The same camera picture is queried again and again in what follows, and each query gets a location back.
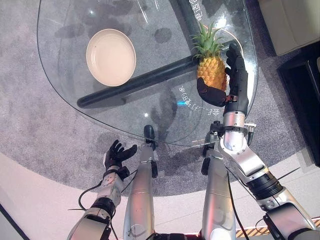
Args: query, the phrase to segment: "plate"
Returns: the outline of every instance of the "plate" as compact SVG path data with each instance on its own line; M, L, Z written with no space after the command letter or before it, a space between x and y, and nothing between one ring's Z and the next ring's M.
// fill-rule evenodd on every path
M136 68L136 51L130 39L116 29L97 32L86 48L86 64L92 76L103 85L126 83Z

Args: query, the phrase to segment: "glass table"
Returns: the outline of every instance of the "glass table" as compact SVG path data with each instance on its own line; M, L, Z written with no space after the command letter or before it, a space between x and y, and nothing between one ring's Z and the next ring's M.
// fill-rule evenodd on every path
M38 51L51 85L76 110L136 136L152 125L157 141L199 146L210 124L223 120L224 110L197 92L192 37L199 22L221 28L224 62L231 42L241 48L250 110L258 70L243 0L41 0ZM123 32L135 48L135 71L122 86L102 85L87 67L87 45L102 29Z

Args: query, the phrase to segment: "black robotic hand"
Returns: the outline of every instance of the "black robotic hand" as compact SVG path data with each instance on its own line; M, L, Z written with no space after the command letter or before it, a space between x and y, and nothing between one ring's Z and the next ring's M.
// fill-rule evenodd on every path
M230 76L230 95L238 95L239 73L246 73L245 61L239 48L233 43L229 45L226 56L228 57L226 63L230 66L225 68L225 73Z
M228 57L226 63L230 68L226 67L225 72L230 76L230 92L229 98L224 108L224 113L242 112L246 116L248 113L248 73L246 71L245 61L242 57L237 45L231 43L229 50L226 52Z
M230 68L225 68L225 73L230 76L230 92L229 96L220 89L210 87L205 81L199 77L197 79L197 91L199 96L207 103L223 107L224 113L231 111L240 111L247 115L249 100L247 97L248 73L245 67L245 61L242 57L237 45L231 43L229 50L226 52L228 57L226 63Z
M111 166L118 166L122 168L122 162L131 158L137 152L136 144L127 150L121 146L122 144L119 143L119 140L115 140L109 151L104 155L103 163L106 170Z

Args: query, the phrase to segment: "black cabinet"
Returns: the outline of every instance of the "black cabinet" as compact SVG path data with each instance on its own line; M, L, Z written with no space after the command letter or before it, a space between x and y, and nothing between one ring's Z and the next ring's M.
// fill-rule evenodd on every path
M316 42L284 63L278 72L292 102L300 129L314 163L320 167L319 46Z

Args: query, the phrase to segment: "pineapple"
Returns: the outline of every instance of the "pineapple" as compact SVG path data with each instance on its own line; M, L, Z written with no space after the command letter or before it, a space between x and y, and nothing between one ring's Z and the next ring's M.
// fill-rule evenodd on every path
M206 31L204 25L200 23L200 35L193 38L197 41L195 48L198 51L194 57L200 59L197 78L203 78L204 83L210 87L226 91L227 75L220 56L222 45L217 42L220 37L215 39L219 28L214 31L212 28L213 24L210 24L208 31Z

